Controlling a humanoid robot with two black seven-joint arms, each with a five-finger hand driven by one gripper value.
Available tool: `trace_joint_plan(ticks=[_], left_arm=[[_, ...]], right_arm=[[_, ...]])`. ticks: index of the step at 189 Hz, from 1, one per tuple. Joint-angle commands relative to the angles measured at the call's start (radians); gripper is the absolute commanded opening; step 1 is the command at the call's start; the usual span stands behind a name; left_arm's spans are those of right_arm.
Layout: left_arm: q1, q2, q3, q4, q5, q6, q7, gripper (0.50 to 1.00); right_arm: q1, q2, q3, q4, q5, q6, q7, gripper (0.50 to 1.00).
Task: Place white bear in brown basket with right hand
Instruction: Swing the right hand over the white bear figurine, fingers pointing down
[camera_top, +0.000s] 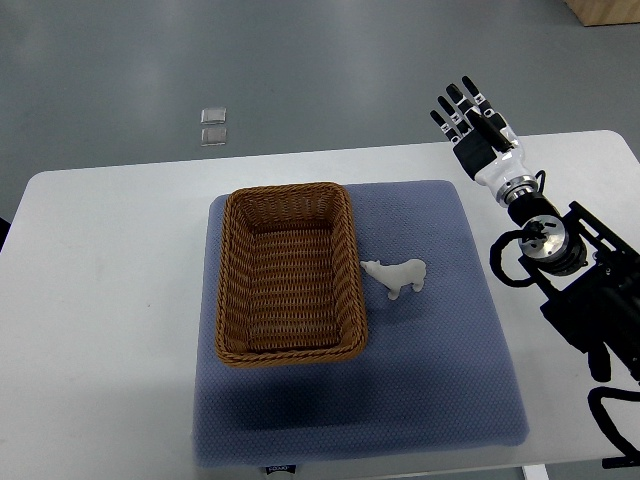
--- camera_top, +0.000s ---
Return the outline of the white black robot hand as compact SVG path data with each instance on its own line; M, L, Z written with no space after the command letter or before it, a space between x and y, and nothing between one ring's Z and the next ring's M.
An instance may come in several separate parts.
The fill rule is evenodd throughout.
M446 87L430 116L466 175L503 207L537 191L538 179L525 166L524 147L511 125L470 77L461 82Z

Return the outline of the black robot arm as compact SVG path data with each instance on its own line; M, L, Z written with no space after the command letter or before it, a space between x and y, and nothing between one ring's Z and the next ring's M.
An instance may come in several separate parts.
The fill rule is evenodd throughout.
M494 275L512 288L537 285L540 310L565 341L588 357L592 377L611 378L616 356L639 377L639 254L573 201L566 215L540 192L507 206L516 229L490 249Z

